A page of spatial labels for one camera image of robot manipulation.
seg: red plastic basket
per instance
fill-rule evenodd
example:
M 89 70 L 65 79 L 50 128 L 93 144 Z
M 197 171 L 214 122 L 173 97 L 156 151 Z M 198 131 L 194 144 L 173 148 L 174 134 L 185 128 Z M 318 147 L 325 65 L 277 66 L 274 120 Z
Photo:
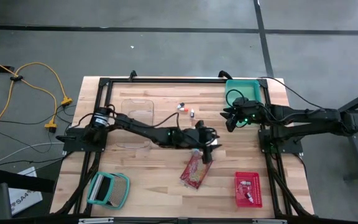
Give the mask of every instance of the red plastic basket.
M 242 181 L 250 182 L 250 185 L 242 185 Z M 256 172 L 236 172 L 234 175 L 234 189 L 236 191 L 236 204 L 238 207 L 262 208 L 262 196 L 260 192 L 259 174 Z M 247 197 L 249 192 L 254 202 Z

